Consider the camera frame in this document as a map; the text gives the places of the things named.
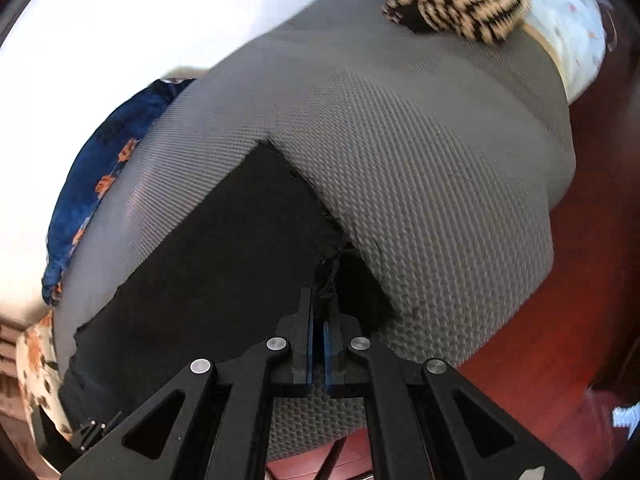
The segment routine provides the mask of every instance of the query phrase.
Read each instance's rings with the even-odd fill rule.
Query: blue floral fabric
[[[47,268],[42,298],[55,305],[62,277],[100,200],[116,180],[136,145],[193,79],[158,79],[121,104],[84,144],[71,170],[47,232]]]

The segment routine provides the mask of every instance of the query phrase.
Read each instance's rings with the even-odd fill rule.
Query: white fabric
[[[311,1],[31,1],[0,48],[0,313],[38,319],[50,214],[107,115],[175,68],[216,64]]]
[[[614,428],[628,428],[627,440],[640,424],[640,402],[630,408],[614,408],[611,414]]]
[[[596,78],[604,59],[605,31],[596,0],[531,0],[526,22],[556,52],[572,103]]]

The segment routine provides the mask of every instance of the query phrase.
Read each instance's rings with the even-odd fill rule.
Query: metal screw
[[[208,372],[211,368],[211,363],[208,359],[196,359],[193,363],[191,363],[191,371],[194,374],[203,374]]]
[[[430,361],[427,361],[426,368],[432,374],[439,375],[447,371],[447,364],[440,359],[431,359]]]
[[[354,337],[351,340],[351,348],[354,350],[367,350],[371,346],[371,341],[366,337]]]
[[[273,350],[277,352],[278,350],[282,350],[287,345],[287,340],[283,337],[272,337],[267,341],[267,348],[269,350]]]

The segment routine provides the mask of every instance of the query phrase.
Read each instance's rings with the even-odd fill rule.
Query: striped fabric
[[[468,40],[501,43],[519,26],[530,0],[387,0],[383,14],[414,32],[455,30]]]

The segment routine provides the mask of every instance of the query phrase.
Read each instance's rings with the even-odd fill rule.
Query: gray textured cloth
[[[113,184],[54,314],[73,334],[254,146],[269,137],[351,235],[400,313],[397,355],[459,364],[552,265],[549,209],[575,160],[562,81],[526,33],[505,45],[416,36],[384,0],[319,0],[193,83]],[[359,400],[276,401],[270,456],[364,424]]]

